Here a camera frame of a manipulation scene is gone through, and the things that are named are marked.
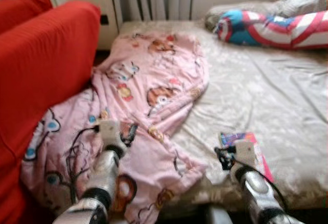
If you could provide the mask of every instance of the red sofa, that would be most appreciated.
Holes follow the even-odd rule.
[[[69,2],[0,33],[0,223],[47,223],[51,216],[19,181],[37,122],[90,79],[100,11]]]

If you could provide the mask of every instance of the white pillow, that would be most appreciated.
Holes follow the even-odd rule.
[[[291,17],[326,10],[325,0],[286,0],[280,16]]]

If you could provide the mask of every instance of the pink blanket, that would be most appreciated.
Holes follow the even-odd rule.
[[[192,36],[120,36],[94,70],[91,86],[45,114],[22,165],[22,181],[41,204],[63,212],[85,189],[102,150],[99,118],[138,129],[121,159],[114,211],[130,223],[154,223],[165,201],[190,188],[205,165],[170,142],[208,83],[206,60]]]

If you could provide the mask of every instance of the mattress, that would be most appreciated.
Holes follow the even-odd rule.
[[[213,151],[220,132],[253,132],[292,209],[323,208],[328,191],[327,54],[235,46],[197,22],[129,22],[121,34],[180,32],[198,37],[210,83],[171,140],[208,164],[206,175],[169,205],[243,206]]]

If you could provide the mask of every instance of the red cushion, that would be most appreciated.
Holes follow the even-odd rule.
[[[50,0],[0,0],[0,33],[50,9]]]
[[[99,26],[98,8],[69,2],[0,34],[0,223],[17,223],[29,206],[19,187],[25,150],[47,108],[90,79]],[[33,217],[22,223],[43,223]]]

